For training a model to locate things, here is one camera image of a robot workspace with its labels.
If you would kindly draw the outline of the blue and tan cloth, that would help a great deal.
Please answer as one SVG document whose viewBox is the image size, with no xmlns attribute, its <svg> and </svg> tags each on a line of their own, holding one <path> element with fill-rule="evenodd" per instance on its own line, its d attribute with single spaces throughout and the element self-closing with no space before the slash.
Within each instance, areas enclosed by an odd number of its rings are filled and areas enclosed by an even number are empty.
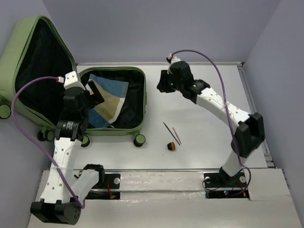
<svg viewBox="0 0 304 228">
<path fill-rule="evenodd" d="M 124 105 L 128 82 L 112 80 L 90 74 L 88 82 L 93 82 L 104 102 L 89 111 L 89 127 L 92 129 L 107 128 L 113 124 Z"/>
</svg>

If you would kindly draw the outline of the small black orange cap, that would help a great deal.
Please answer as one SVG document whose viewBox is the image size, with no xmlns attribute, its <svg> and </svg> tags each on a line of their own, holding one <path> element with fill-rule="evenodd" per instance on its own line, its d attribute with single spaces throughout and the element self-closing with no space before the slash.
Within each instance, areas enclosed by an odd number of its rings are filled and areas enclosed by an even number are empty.
<svg viewBox="0 0 304 228">
<path fill-rule="evenodd" d="M 175 146 L 175 143 L 174 142 L 170 142 L 170 143 L 168 143 L 167 144 L 167 149 L 169 150 L 169 151 L 175 151 L 176 150 L 176 146 Z"/>
</svg>

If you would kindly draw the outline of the green hard-shell suitcase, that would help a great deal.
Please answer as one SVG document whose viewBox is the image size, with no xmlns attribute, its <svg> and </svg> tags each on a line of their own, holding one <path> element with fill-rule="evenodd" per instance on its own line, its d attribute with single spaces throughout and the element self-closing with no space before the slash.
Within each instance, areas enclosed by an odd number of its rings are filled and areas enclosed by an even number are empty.
<svg viewBox="0 0 304 228">
<path fill-rule="evenodd" d="M 17 111 L 41 126 L 37 138 L 52 141 L 64 107 L 64 88 L 55 82 L 76 70 L 76 62 L 54 24 L 45 16 L 20 19 L 0 59 L 0 117 Z M 132 66 L 91 67 L 77 73 L 86 86 L 90 74 L 128 82 L 124 105 L 117 120 L 107 128 L 92 129 L 86 135 L 131 134 L 135 146 L 146 139 L 141 134 L 147 103 L 144 72 Z"/>
</svg>

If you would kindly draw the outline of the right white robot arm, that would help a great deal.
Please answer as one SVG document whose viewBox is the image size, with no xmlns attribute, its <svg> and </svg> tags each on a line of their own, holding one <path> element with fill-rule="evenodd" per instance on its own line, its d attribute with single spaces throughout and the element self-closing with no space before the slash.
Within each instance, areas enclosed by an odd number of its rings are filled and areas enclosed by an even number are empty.
<svg viewBox="0 0 304 228">
<path fill-rule="evenodd" d="M 184 98 L 205 108 L 229 127 L 232 151 L 216 174 L 216 180 L 223 186 L 234 183 L 251 153 L 265 140 L 262 115 L 237 108 L 210 84 L 202 79 L 194 79 L 189 64 L 181 60 L 161 71 L 157 89 L 161 93 L 180 92 Z"/>
</svg>

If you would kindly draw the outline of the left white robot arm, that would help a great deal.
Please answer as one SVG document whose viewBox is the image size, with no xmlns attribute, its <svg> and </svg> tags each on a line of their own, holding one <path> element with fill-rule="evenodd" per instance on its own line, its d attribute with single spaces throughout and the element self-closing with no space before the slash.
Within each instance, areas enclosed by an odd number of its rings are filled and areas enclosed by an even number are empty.
<svg viewBox="0 0 304 228">
<path fill-rule="evenodd" d="M 64 92 L 64 109 L 55 130 L 55 150 L 46 186 L 30 212 L 44 223 L 75 225 L 85 207 L 85 198 L 93 188 L 105 183 L 105 170 L 100 164 L 86 165 L 80 177 L 73 170 L 88 128 L 89 110 L 104 102 L 93 81 L 80 82 Z"/>
</svg>

